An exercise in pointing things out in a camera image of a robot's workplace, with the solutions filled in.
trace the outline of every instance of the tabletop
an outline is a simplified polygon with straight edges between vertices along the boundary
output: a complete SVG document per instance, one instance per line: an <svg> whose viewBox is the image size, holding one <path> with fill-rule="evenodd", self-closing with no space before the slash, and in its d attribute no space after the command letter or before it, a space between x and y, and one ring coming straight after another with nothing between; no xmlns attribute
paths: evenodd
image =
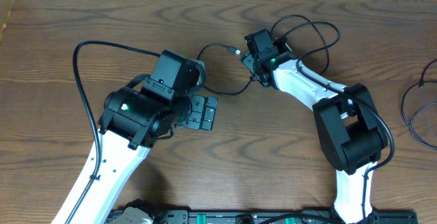
<svg viewBox="0 0 437 224"><path fill-rule="evenodd" d="M324 76L371 92L395 138L395 157L373 175L371 204L437 219L436 152L413 140L400 114L405 89L437 57L437 0L15 0L0 44L0 222L48 223L72 188L93 135L77 91L72 52L83 40L105 40L195 58L222 43L247 51L244 36L288 14L328 21L341 31ZM298 23L287 19L278 35ZM320 27L326 41L335 32ZM298 55L321 47L311 27L290 34ZM305 60L315 71L324 53ZM249 72L238 56L209 48L202 56L209 87L239 90ZM85 46L79 70L95 118L106 96L151 73L155 57ZM428 70L428 78L437 68ZM412 115L437 88L414 89ZM206 90L201 95L211 95ZM421 114L417 131L435 140L437 109ZM387 157L389 149L382 152ZM180 129L159 141L121 192L134 199L193 210L329 208L335 170L325 159L312 112L289 94L252 83L239 96L218 97L210 132Z"/></svg>

